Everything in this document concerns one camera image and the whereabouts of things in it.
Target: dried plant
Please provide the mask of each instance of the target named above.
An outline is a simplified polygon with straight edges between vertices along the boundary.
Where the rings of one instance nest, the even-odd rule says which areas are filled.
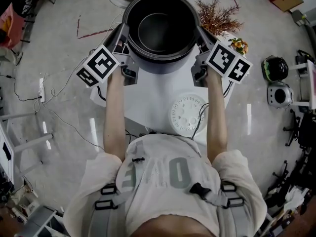
[[[219,8],[218,0],[213,0],[212,3],[196,0],[196,3],[199,6],[198,15],[202,26],[214,35],[226,37],[225,31],[236,33],[243,25],[238,20],[230,18],[239,11],[238,5],[224,9]]]

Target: backpack strap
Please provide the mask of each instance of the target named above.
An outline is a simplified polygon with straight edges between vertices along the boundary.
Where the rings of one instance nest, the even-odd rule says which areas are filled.
[[[218,206],[218,220],[221,237],[247,237],[250,223],[246,214],[244,199],[237,194],[233,183],[222,182],[219,194],[196,183],[190,193],[198,194],[205,202]]]
[[[90,237],[122,237],[125,236],[125,203],[136,192],[142,179],[148,160],[145,152],[140,150],[132,159],[136,171],[136,184],[132,191],[120,193],[116,184],[104,186],[101,196],[94,203],[94,212],[90,224]]]

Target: skin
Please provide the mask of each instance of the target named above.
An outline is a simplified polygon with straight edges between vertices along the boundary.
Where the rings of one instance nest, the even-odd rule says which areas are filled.
[[[221,77],[211,68],[205,79],[208,86],[207,156],[210,162],[227,150],[227,127]],[[105,152],[125,160],[124,77],[116,69],[108,80],[107,108],[103,143]],[[161,215],[141,225],[132,237],[213,237],[200,222],[178,215]]]

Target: power strip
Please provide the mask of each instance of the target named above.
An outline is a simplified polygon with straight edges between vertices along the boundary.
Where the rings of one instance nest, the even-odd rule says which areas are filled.
[[[45,87],[44,87],[43,82],[44,82],[44,78],[40,78],[39,79],[39,96],[41,96],[40,101],[42,103],[45,102]]]

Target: white t-shirt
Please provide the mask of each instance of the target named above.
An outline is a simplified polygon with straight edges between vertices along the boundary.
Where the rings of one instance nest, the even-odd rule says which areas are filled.
[[[126,235],[130,236],[146,221],[161,215],[187,216],[199,221],[215,236],[219,236],[216,207],[189,193],[199,182],[218,193],[222,181],[234,183],[245,195],[253,234],[263,223],[267,206],[248,169],[248,162],[240,151],[219,154],[213,162],[201,154],[197,144],[187,138],[152,134],[134,140],[122,163],[114,155],[101,153],[87,161],[84,177],[64,215],[64,223],[71,237],[86,237],[93,204],[91,199],[108,183],[116,182],[123,193],[135,186],[135,167],[132,158],[143,151],[148,160],[136,193],[126,203]]]

